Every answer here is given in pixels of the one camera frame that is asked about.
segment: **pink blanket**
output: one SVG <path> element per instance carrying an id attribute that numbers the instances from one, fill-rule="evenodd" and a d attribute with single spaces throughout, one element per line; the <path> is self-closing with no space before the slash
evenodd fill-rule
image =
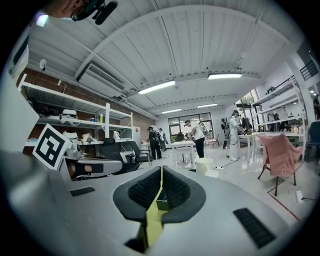
<path id="1" fill-rule="evenodd" d="M 272 176 L 287 177 L 294 173 L 296 163 L 303 150 L 302 146 L 294 147 L 286 135 L 258 135 L 263 145 L 263 166 L 270 164 Z"/>

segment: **chair leg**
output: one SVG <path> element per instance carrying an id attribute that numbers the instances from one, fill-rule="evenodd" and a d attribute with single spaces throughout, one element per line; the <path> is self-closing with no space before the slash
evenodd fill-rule
<path id="1" fill-rule="evenodd" d="M 293 173 L 293 179 L 294 179 L 293 185 L 296 186 L 297 185 L 297 183 L 296 183 L 296 172 Z"/>
<path id="2" fill-rule="evenodd" d="M 260 177 L 261 177 L 261 175 L 264 173 L 265 169 L 266 169 L 266 165 L 263 166 L 262 172 L 260 173 L 260 175 L 259 175 L 259 177 L 258 177 L 258 180 L 260 180 Z"/>
<path id="3" fill-rule="evenodd" d="M 275 192 L 274 192 L 274 195 L 277 196 L 277 193 L 278 193 L 278 176 L 276 177 L 276 180 L 275 180 Z"/>

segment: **fluorescent ceiling light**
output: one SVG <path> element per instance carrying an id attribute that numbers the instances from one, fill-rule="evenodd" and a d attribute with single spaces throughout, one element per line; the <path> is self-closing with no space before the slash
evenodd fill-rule
<path id="1" fill-rule="evenodd" d="M 208 104 L 208 105 L 201 105 L 201 106 L 198 106 L 197 108 L 200 109 L 200 108 L 206 108 L 206 107 L 214 107 L 217 105 L 218 105 L 218 103 L 213 103 L 213 104 Z"/>
<path id="2" fill-rule="evenodd" d="M 162 112 L 162 114 L 167 114 L 167 113 L 172 113 L 172 112 L 178 112 L 178 111 L 181 111 L 181 108 L 175 109 L 175 110 L 164 111 L 164 112 Z"/>
<path id="3" fill-rule="evenodd" d="M 221 78 L 240 78 L 242 73 L 223 73 L 223 74 L 210 74 L 208 79 L 221 79 Z"/>
<path id="4" fill-rule="evenodd" d="M 48 15 L 45 15 L 45 14 L 43 14 L 43 15 L 40 15 L 37 19 L 36 19 L 36 25 L 37 26 L 39 26 L 39 27 L 41 27 L 41 28 L 43 28 L 45 25 L 46 25 L 46 23 L 47 23 L 47 20 L 48 20 Z"/>
<path id="5" fill-rule="evenodd" d="M 165 82 L 165 83 L 161 83 L 161 84 L 158 84 L 156 86 L 153 86 L 153 87 L 138 91 L 138 94 L 147 94 L 147 93 L 153 92 L 155 90 L 159 90 L 159 89 L 166 88 L 166 87 L 169 87 L 169 86 L 174 86 L 175 84 L 176 84 L 176 82 L 174 80 L 173 81 L 169 81 L 169 82 Z"/>

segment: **shelving unit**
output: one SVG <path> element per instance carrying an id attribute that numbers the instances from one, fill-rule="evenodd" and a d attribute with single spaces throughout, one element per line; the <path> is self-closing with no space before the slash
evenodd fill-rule
<path id="1" fill-rule="evenodd" d="M 274 99 L 277 96 L 279 96 L 279 95 L 283 94 L 284 92 L 291 90 L 291 89 L 293 89 L 295 92 L 294 96 L 283 99 L 282 101 L 279 101 L 278 103 L 273 104 L 271 107 L 269 107 L 267 109 L 263 109 L 262 111 L 257 111 L 256 115 L 267 114 L 267 113 L 273 112 L 274 110 L 277 110 L 279 108 L 283 108 L 283 107 L 291 105 L 291 104 L 297 104 L 301 110 L 304 109 L 303 97 L 300 93 L 299 85 L 292 77 L 290 77 L 283 85 L 281 85 L 276 90 L 270 92 L 269 94 L 267 94 L 263 98 L 255 101 L 253 103 L 253 105 L 261 105 L 263 103 L 266 103 L 266 102 L 270 101 L 271 99 Z M 265 134 L 265 135 L 269 135 L 269 136 L 277 136 L 280 134 L 285 134 L 287 137 L 299 137 L 299 140 L 301 140 L 301 139 L 303 140 L 302 159 L 304 159 L 305 149 L 306 149 L 306 134 L 307 134 L 307 127 L 305 125 L 306 118 L 307 118 L 307 116 L 305 114 L 302 114 L 302 115 L 296 115 L 296 116 L 292 116 L 292 117 L 288 117 L 288 118 L 282 118 L 280 120 L 267 121 L 264 123 L 257 124 L 259 127 L 261 127 L 261 126 L 267 126 L 267 125 L 281 123 L 281 122 L 285 122 L 285 121 L 289 121 L 289 120 L 302 119 L 303 133 L 293 133 L 293 132 L 283 132 L 283 131 L 265 131 L 266 129 L 264 129 L 264 132 L 259 132 L 259 134 Z"/>
<path id="2" fill-rule="evenodd" d="M 116 142 L 131 141 L 133 138 L 133 114 L 120 112 L 110 108 L 110 104 L 99 105 L 81 98 L 77 98 L 71 95 L 67 95 L 63 92 L 51 90 L 42 86 L 31 84 L 26 82 L 27 74 L 24 74 L 21 82 L 19 83 L 18 90 L 21 91 L 24 88 L 25 93 L 29 99 L 33 98 L 38 103 L 47 104 L 50 106 L 55 106 L 63 109 L 75 110 L 77 112 L 83 112 L 91 114 L 94 116 L 95 121 L 90 120 L 80 120 L 73 118 L 64 118 L 65 122 L 61 123 L 59 116 L 48 116 L 46 118 L 39 118 L 37 124 L 46 125 L 50 124 L 52 126 L 63 126 L 63 127 L 73 127 L 73 128 L 86 128 L 94 129 L 94 136 L 98 138 L 98 130 L 104 130 L 104 137 L 109 138 L 109 131 L 127 131 L 127 138 L 122 138 L 116 140 Z M 100 114 L 104 116 L 104 122 L 98 122 L 100 119 Z M 120 125 L 110 124 L 110 119 L 120 120 Z M 72 121 L 76 126 L 71 125 L 69 121 Z M 98 145 L 102 144 L 102 141 L 85 142 L 84 145 Z M 36 145 L 35 141 L 26 142 L 26 147 L 34 147 Z"/>

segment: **white glossy floor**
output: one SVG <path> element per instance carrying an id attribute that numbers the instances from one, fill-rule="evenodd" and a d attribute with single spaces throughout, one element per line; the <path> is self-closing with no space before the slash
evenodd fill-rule
<path id="1" fill-rule="evenodd" d="M 320 173 L 320 168 L 317 167 L 316 169 L 314 162 L 304 162 L 302 165 L 302 162 L 297 163 L 297 167 L 301 166 L 296 171 L 296 186 L 293 185 L 293 176 L 286 179 L 279 178 L 277 196 L 274 196 L 276 177 L 271 176 L 270 172 L 266 170 L 260 180 L 258 179 L 262 171 L 263 157 L 261 149 L 258 149 L 256 154 L 251 154 L 250 162 L 247 162 L 246 147 L 239 149 L 238 156 L 240 159 L 233 163 L 226 157 L 226 153 L 226 149 L 222 150 L 222 148 L 218 147 L 213 149 L 209 145 L 204 151 L 206 157 L 213 159 L 214 166 L 221 167 L 229 164 L 224 167 L 224 170 L 215 169 L 219 172 L 219 179 L 242 187 L 245 191 L 273 208 L 289 225 L 308 216 L 315 201 L 305 199 L 302 203 L 298 203 L 296 191 L 301 191 L 305 198 L 317 199 L 319 197 L 320 176 L 318 174 Z M 163 159 L 153 161 L 153 166 L 174 166 L 171 149 L 162 152 L 162 157 Z M 184 162 L 182 161 L 182 153 L 180 153 L 179 160 L 179 168 L 196 168 L 194 163 L 190 162 L 190 154 L 188 153 L 184 153 Z M 143 163 L 140 167 L 148 166 L 148 163 Z"/>

